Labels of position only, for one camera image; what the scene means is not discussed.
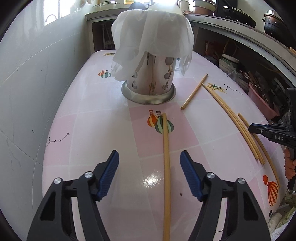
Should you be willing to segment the person right hand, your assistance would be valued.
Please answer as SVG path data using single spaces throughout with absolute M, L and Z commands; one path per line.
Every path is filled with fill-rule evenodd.
M 295 176 L 295 160 L 290 158 L 290 151 L 285 149 L 285 176 L 291 180 Z

